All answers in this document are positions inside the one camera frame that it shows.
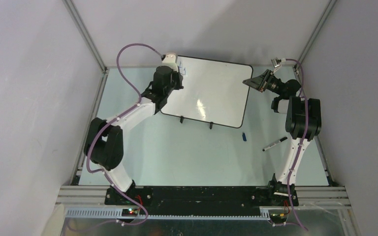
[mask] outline black bracket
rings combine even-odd
[[[289,186],[286,184],[282,184],[282,182],[276,180],[276,175],[273,174],[272,180],[269,181],[267,187],[269,189],[269,199],[272,199],[275,202],[282,203],[284,200],[289,199],[287,190],[287,188],[289,188],[294,206],[299,205],[298,196],[296,195],[295,191],[295,184],[291,184]]]
[[[293,139],[302,137],[305,132],[305,101],[291,96],[286,114],[285,130]],[[305,138],[312,140],[321,131],[321,102],[319,99],[308,99],[308,130]]]
[[[135,184],[133,182],[134,186],[131,186],[128,191],[126,192],[126,195],[129,196],[131,199],[134,199],[136,202],[139,202],[138,196],[141,198],[141,202],[143,203],[143,206],[149,207],[153,200],[153,190],[150,188],[139,188],[135,187]],[[116,206],[129,206],[134,205],[131,201],[124,198],[120,193],[118,193],[112,186],[106,190],[105,194],[105,205],[116,205]]]
[[[263,74],[243,81],[243,84],[259,91],[264,92],[266,89],[278,94],[281,99],[289,99],[294,96],[301,88],[301,85],[296,80],[289,80],[283,83],[276,78],[271,70],[266,70]]]
[[[150,99],[156,105],[155,114],[166,104],[170,93],[173,90],[183,89],[183,76],[172,68],[162,65],[156,68],[153,81],[141,94],[142,97]]]
[[[91,121],[83,153],[88,155],[95,136],[105,126],[106,120],[95,118]],[[91,161],[111,170],[119,165],[124,155],[123,130],[119,126],[110,125],[98,138],[92,151]]]

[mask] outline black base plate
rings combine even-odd
[[[134,205],[110,187],[105,198],[106,205]],[[178,216],[256,216],[259,207],[283,206],[287,197],[271,195],[267,187],[177,187],[177,186],[137,186],[126,193],[139,201],[150,215]],[[297,206],[296,192],[293,193]]]

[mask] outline red wire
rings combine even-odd
[[[286,214],[286,201],[283,201],[283,212]]]
[[[143,205],[143,200],[141,199],[140,195],[137,195],[135,198],[138,198],[138,200],[140,200],[140,204]]]
[[[286,206],[287,210],[288,210],[288,212],[286,213],[286,215],[289,214],[290,213],[289,204],[287,203],[286,200],[283,202],[283,205]]]

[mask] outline cable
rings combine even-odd
[[[143,200],[141,199],[140,195],[137,195],[136,198],[138,198],[138,200],[140,200],[140,204],[143,205]]]
[[[286,200],[283,201],[283,214],[286,215],[287,212],[286,212]]]
[[[290,213],[290,209],[289,209],[289,204],[287,203],[286,200],[283,201],[283,206],[284,206],[283,210],[285,211],[284,214],[285,214],[285,215],[289,215],[289,213]]]
[[[127,82],[127,84],[129,84],[134,90],[135,92],[138,94],[138,101],[136,104],[134,104],[133,106],[131,106],[130,108],[128,108],[126,111],[122,112],[121,114],[119,114],[118,116],[116,116],[115,118],[113,118],[111,121],[109,121],[106,125],[104,125],[101,130],[99,130],[99,132],[96,134],[94,140],[92,141],[91,143],[91,146],[89,147],[89,151],[88,151],[88,158],[86,160],[86,169],[88,170],[89,173],[93,174],[93,173],[97,173],[97,172],[103,172],[104,176],[106,177],[106,179],[108,180],[108,182],[110,183],[110,185],[117,191],[119,192],[119,194],[121,194],[125,199],[129,200],[130,202],[136,204],[140,209],[143,209],[143,211],[145,212],[145,217],[142,221],[140,222],[137,222],[137,223],[127,223],[127,222],[124,222],[124,221],[121,221],[121,220],[106,220],[106,221],[103,221],[95,226],[92,226],[88,229],[84,229],[84,230],[75,230],[75,229],[72,229],[69,224],[67,224],[67,228],[73,232],[78,232],[78,233],[84,233],[84,232],[88,232],[88,231],[91,231],[101,225],[104,225],[104,224],[107,224],[107,223],[113,223],[113,222],[116,222],[116,223],[120,223],[121,222],[121,225],[124,226],[124,225],[139,225],[139,224],[142,224],[144,223],[147,218],[149,217],[149,214],[147,212],[147,209],[145,207],[142,206],[142,204],[136,202],[135,200],[133,200],[132,198],[130,198],[129,196],[127,196],[123,191],[121,191],[112,181],[112,179],[109,177],[108,174],[106,174],[106,172],[103,170],[103,169],[96,169],[96,170],[91,170],[91,167],[90,167],[90,162],[91,162],[91,155],[92,155],[92,151],[95,147],[95,144],[96,142],[98,141],[99,137],[102,135],[102,133],[110,126],[112,125],[114,122],[117,121],[117,118],[122,118],[123,116],[125,116],[127,113],[129,113],[130,111],[132,111],[134,108],[137,107],[137,104],[141,102],[141,93],[140,91],[138,91],[138,89],[125,77],[125,75],[123,74],[122,70],[121,70],[121,66],[120,66],[120,56],[122,54],[122,52],[129,48],[129,47],[132,47],[132,46],[143,46],[143,47],[147,47],[151,50],[153,50],[155,53],[157,53],[160,57],[161,57],[161,53],[159,53],[156,49],[154,49],[153,47],[147,45],[147,44],[143,44],[143,43],[131,43],[131,44],[128,44],[126,45],[125,47],[123,47],[120,52],[118,53],[117,55],[117,68],[118,68],[118,71],[119,73],[121,74],[122,78],[125,80],[125,82]]]
[[[302,224],[302,222],[299,220],[299,217],[298,217],[298,215],[296,213],[295,207],[293,206],[292,196],[290,194],[290,188],[289,188],[290,176],[292,175],[292,172],[295,169],[296,163],[298,161],[299,155],[300,155],[301,150],[302,150],[302,145],[304,143],[305,136],[306,136],[306,134],[308,132],[308,122],[309,122],[309,118],[308,118],[308,98],[303,93],[303,87],[304,87],[304,70],[302,69],[302,64],[299,61],[295,60],[295,59],[286,59],[286,60],[294,61],[294,62],[296,62],[299,65],[299,68],[301,70],[301,75],[302,75],[302,85],[301,85],[301,91],[299,92],[299,96],[301,98],[305,99],[305,130],[304,130],[304,134],[302,135],[301,141],[299,142],[299,146],[300,147],[298,148],[298,151],[296,153],[295,159],[293,160],[292,167],[291,167],[291,169],[289,169],[289,174],[287,175],[287,183],[286,183],[287,184],[287,194],[288,194],[288,198],[289,198],[290,207],[292,208],[292,212],[295,215],[296,221],[298,221],[298,224],[299,224],[299,226],[302,229],[304,229],[306,231],[309,231],[308,228],[306,228]]]
[[[121,66],[120,66],[120,56],[121,56],[121,54],[123,53],[123,51],[125,49],[127,49],[129,47],[132,47],[132,46],[147,47],[147,48],[153,50],[155,53],[157,53],[160,57],[161,57],[161,53],[159,53],[156,49],[154,49],[153,47],[151,47],[151,46],[149,46],[147,44],[144,44],[144,43],[131,43],[131,44],[128,44],[125,47],[123,47],[120,50],[120,52],[118,53],[118,55],[117,55],[117,68],[118,68],[118,71],[121,74],[121,76],[123,77],[123,79],[125,80],[125,82],[127,84],[129,84],[135,90],[135,92],[138,95],[138,101],[137,101],[137,103],[140,103],[141,102],[141,93],[140,93],[140,91],[138,91],[138,89],[125,77],[125,75],[123,74],[123,71],[121,70]],[[125,112],[119,114],[117,117],[115,117],[110,122],[108,122],[105,126],[103,126],[102,129],[99,130],[99,132],[96,134],[94,140],[91,143],[91,146],[89,147],[88,158],[86,160],[86,169],[88,170],[89,173],[93,174],[93,173],[96,173],[96,172],[103,171],[102,169],[91,170],[91,167],[90,167],[90,162],[91,162],[90,156],[92,154],[92,151],[93,151],[93,149],[94,149],[94,147],[96,145],[96,142],[98,141],[99,137],[102,135],[102,133],[105,131],[105,129],[107,129],[112,123],[114,123],[117,120],[117,118],[122,118],[124,115],[126,115],[128,112],[132,111],[132,109],[134,109],[136,107],[137,107],[137,104],[135,104],[134,106],[130,107]]]

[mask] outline white robotic arm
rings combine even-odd
[[[296,80],[283,83],[274,72],[266,70],[260,76],[244,80],[243,83],[257,91],[266,89],[278,94],[271,109],[286,114],[285,130],[290,133],[290,145],[284,154],[285,164],[276,171],[268,187],[274,195],[288,196],[287,188],[294,192],[296,173],[302,156],[314,136],[321,130],[321,108],[318,99],[302,100],[296,96],[301,85]]]
[[[124,137],[127,137],[129,131],[137,124],[159,112],[167,103],[167,98],[173,90],[183,89],[183,77],[179,73],[179,67],[176,62],[176,54],[166,54],[162,61],[163,65],[157,67],[153,81],[141,94],[141,101],[121,118],[119,117],[121,115],[115,115],[107,119],[116,119],[116,121],[111,123],[102,133],[101,136],[106,137],[106,140],[103,140],[102,137],[96,137],[96,134],[107,124],[107,120],[95,118],[91,122],[84,153],[88,154],[91,143],[96,138],[97,142],[90,159],[99,165],[113,184],[123,192],[126,192],[132,185],[132,179],[122,163]]]

